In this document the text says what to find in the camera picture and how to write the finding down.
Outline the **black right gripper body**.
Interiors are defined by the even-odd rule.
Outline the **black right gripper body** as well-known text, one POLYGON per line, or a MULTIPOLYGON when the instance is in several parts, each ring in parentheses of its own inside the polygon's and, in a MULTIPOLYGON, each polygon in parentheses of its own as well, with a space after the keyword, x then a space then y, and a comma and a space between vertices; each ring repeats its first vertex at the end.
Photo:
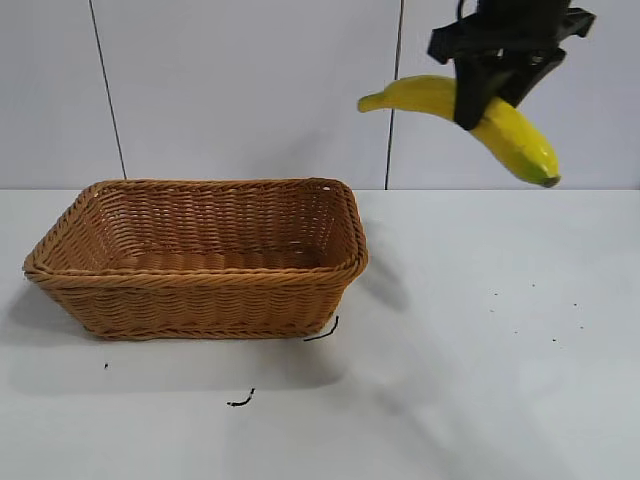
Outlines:
POLYGON ((570 36, 586 37, 596 20, 569 1, 478 1, 470 14, 464 7, 459 1, 455 21, 431 33, 428 55, 439 63, 465 53, 553 49, 570 36))

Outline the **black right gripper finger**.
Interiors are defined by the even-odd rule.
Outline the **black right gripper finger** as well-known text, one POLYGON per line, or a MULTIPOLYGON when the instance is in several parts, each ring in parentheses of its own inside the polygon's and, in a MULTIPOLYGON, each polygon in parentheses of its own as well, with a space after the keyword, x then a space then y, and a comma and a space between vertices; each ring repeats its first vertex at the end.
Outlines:
POLYGON ((510 75, 501 87, 501 98, 517 107, 565 57, 566 51, 560 47, 530 52, 508 51, 505 60, 510 75))
POLYGON ((507 51, 505 55, 465 53, 454 57, 456 96, 454 121, 467 131, 482 119, 494 98, 511 106, 521 103, 516 85, 521 67, 521 55, 507 51))

